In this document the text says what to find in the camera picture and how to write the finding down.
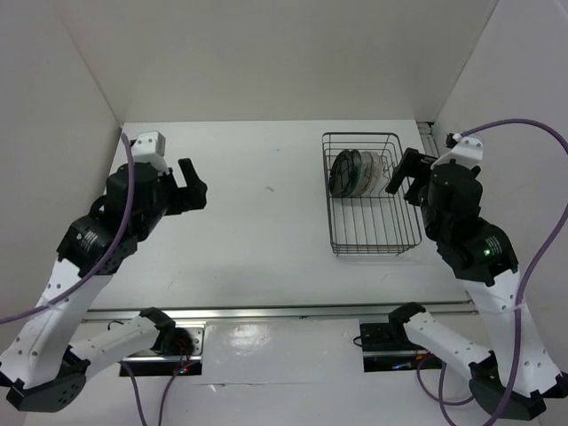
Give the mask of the smoky clear square plate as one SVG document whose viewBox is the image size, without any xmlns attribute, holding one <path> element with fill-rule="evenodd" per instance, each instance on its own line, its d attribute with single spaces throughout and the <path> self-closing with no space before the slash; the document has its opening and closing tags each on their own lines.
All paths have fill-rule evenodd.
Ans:
<svg viewBox="0 0 568 426">
<path fill-rule="evenodd" d="M 378 177 L 376 173 L 378 172 L 378 166 L 375 164 L 375 154 L 369 151 L 364 151 L 361 153 L 361 159 L 363 160 L 363 183 L 364 185 L 359 191 L 359 197 L 368 196 L 376 184 Z"/>
</svg>

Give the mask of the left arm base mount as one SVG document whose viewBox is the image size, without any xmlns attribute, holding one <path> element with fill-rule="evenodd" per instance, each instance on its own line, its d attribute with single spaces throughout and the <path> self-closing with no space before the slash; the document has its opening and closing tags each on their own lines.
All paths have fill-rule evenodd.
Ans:
<svg viewBox="0 0 568 426">
<path fill-rule="evenodd" d="M 120 376 L 127 368 L 136 377 L 198 376 L 202 373 L 203 325 L 175 327 L 154 347 L 125 358 Z"/>
</svg>

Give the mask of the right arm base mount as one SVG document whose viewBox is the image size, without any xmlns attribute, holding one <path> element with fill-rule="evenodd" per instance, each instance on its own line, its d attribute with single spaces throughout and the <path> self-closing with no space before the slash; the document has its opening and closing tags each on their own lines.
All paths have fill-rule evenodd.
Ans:
<svg viewBox="0 0 568 426">
<path fill-rule="evenodd" d="M 353 343 L 362 350 L 365 373 L 398 372 L 441 368 L 441 361 L 405 338 L 395 337 L 388 323 L 361 323 Z"/>
</svg>

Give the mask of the clear glass square plate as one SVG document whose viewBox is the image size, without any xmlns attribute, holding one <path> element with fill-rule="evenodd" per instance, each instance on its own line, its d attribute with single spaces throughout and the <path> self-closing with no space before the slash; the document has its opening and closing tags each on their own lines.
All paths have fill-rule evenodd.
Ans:
<svg viewBox="0 0 568 426">
<path fill-rule="evenodd" d="M 383 177 L 383 159 L 382 156 L 375 151 L 371 151 L 370 154 L 373 159 L 373 165 L 372 165 L 372 178 L 369 183 L 367 195 L 373 196 L 375 194 L 376 187 L 380 184 L 381 179 Z"/>
</svg>

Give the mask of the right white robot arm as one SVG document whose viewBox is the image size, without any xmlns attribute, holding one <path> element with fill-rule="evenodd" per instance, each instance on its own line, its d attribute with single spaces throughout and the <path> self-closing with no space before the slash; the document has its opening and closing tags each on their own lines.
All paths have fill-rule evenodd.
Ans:
<svg viewBox="0 0 568 426">
<path fill-rule="evenodd" d="M 567 374 L 548 355 L 521 296 L 521 271 L 507 234 L 480 216 L 480 168 L 408 148 L 386 187 L 395 194 L 411 178 L 404 198 L 422 212 L 427 237 L 474 302 L 490 347 L 438 323 L 418 303 L 389 315 L 391 344 L 411 343 L 445 362 L 469 386 L 473 399 L 499 419 L 530 421 L 548 398 L 566 398 Z"/>
</svg>

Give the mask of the black round plate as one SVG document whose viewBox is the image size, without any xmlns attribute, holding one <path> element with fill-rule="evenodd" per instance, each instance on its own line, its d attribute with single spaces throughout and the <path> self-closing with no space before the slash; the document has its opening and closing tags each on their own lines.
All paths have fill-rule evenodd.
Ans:
<svg viewBox="0 0 568 426">
<path fill-rule="evenodd" d="M 348 164 L 351 162 L 349 150 L 343 150 L 336 156 L 329 173 L 329 192 L 333 197 L 343 198 L 343 191 L 348 181 Z"/>
</svg>

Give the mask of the blue patterned round plate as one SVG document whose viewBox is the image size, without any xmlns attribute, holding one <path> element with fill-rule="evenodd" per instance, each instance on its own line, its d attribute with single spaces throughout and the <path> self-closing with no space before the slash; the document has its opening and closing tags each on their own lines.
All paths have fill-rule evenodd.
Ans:
<svg viewBox="0 0 568 426">
<path fill-rule="evenodd" d="M 351 162 L 348 164 L 348 181 L 345 185 L 343 196 L 349 197 L 355 191 L 362 172 L 361 153 L 357 149 L 350 150 Z"/>
</svg>

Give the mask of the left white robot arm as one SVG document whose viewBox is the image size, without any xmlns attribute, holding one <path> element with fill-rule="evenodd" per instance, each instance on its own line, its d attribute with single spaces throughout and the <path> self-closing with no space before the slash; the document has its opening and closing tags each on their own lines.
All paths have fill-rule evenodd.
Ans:
<svg viewBox="0 0 568 426">
<path fill-rule="evenodd" d="M 1 384 L 18 411 L 56 413 L 94 375 L 140 351 L 189 358 L 191 335 L 154 307 L 100 335 L 72 339 L 99 292 L 163 217 L 205 208 L 206 184 L 189 159 L 178 164 L 183 187 L 171 169 L 158 170 L 150 162 L 122 165 L 107 178 L 105 194 L 89 213 L 67 229 L 37 304 L 40 311 L 1 356 Z"/>
</svg>

